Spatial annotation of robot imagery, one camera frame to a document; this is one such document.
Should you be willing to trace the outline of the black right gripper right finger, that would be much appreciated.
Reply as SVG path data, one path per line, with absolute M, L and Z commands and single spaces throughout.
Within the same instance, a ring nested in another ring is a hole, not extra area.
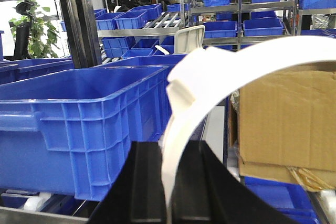
M 172 195 L 173 223 L 294 223 L 242 185 L 205 141 L 189 141 Z

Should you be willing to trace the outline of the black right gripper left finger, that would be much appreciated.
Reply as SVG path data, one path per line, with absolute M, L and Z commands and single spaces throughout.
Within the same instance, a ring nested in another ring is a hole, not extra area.
M 166 223 L 157 142 L 132 142 L 125 164 L 87 223 Z

